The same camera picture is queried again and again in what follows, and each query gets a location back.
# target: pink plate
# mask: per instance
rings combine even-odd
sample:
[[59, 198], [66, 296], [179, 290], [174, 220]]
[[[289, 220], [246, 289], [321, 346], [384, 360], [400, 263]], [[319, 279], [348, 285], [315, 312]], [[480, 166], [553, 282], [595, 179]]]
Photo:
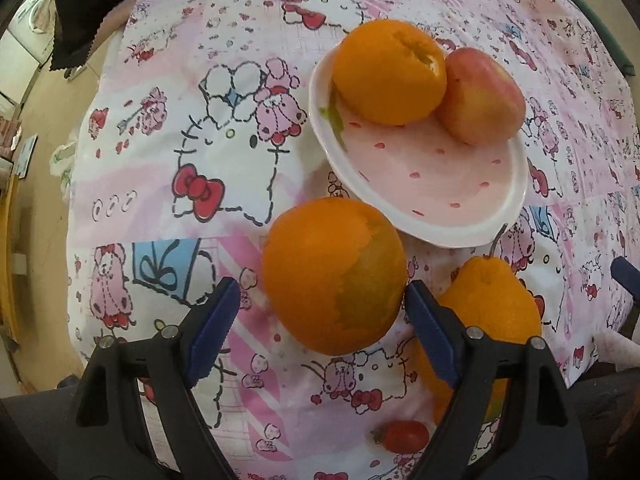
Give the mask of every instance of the pink plate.
[[309, 117], [343, 184], [397, 229], [440, 247], [487, 244], [517, 220], [527, 186], [518, 137], [479, 147], [453, 139], [433, 116], [400, 127], [369, 123], [332, 86], [335, 51], [311, 76]]

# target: blue gripper pad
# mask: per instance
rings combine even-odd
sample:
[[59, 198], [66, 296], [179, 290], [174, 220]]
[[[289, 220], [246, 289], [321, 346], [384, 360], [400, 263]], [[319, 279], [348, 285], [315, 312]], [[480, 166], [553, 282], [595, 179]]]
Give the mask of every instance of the blue gripper pad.
[[407, 285], [404, 291], [404, 307], [415, 335], [422, 345], [436, 377], [446, 381], [450, 388], [456, 389], [462, 378], [456, 368], [456, 352], [436, 320], [427, 300], [435, 303], [435, 298], [424, 298], [415, 282]]
[[640, 270], [622, 256], [611, 263], [611, 277], [629, 292], [635, 301], [640, 300]]
[[188, 388], [193, 388], [211, 373], [239, 309], [238, 282], [233, 278], [222, 278], [207, 302], [193, 307], [183, 320], [180, 350], [184, 362], [183, 378]]

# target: pink tablecloth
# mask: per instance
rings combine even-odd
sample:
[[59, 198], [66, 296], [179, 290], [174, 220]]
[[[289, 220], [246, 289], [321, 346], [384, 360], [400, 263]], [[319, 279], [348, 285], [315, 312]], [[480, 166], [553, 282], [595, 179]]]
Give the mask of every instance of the pink tablecloth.
[[[322, 54], [384, 17], [447, 51], [484, 50], [522, 88], [530, 188], [499, 250], [536, 298], [568, 384], [597, 358], [594, 333], [631, 304], [608, 269], [620, 254], [638, 262], [638, 129], [626, 82], [568, 0], [138, 0], [80, 133], [69, 329], [88, 358], [101, 335], [149, 337], [237, 278], [242, 310], [194, 394], [243, 479], [404, 478], [416, 457], [370, 431], [398, 418], [433, 429], [402, 316], [378, 344], [329, 358], [290, 337], [260, 284], [279, 214], [354, 198], [310, 129], [306, 86]], [[403, 241], [407, 278], [436, 294], [486, 250]]]

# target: red cherry tomato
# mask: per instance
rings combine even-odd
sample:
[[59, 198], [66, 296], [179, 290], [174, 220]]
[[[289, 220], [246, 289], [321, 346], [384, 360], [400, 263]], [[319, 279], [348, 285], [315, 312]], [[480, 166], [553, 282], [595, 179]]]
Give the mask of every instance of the red cherry tomato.
[[417, 420], [394, 420], [373, 434], [376, 444], [399, 454], [418, 453], [427, 446], [429, 439], [429, 430]]

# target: bolt head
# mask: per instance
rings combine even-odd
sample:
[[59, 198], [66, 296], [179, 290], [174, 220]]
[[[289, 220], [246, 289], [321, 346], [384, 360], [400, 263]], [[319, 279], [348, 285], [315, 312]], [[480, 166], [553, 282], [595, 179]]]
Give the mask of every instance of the bolt head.
[[531, 338], [531, 346], [536, 350], [544, 350], [546, 348], [546, 343], [544, 339], [536, 336]]
[[100, 342], [98, 343], [98, 346], [100, 348], [109, 348], [115, 342], [116, 342], [116, 338], [114, 338], [114, 336], [106, 335], [106, 336], [104, 336], [103, 338], [100, 339]]
[[466, 329], [466, 334], [471, 339], [482, 339], [484, 337], [484, 332], [479, 326], [470, 326]]
[[171, 339], [178, 335], [178, 327], [175, 325], [167, 325], [160, 333], [165, 339]]

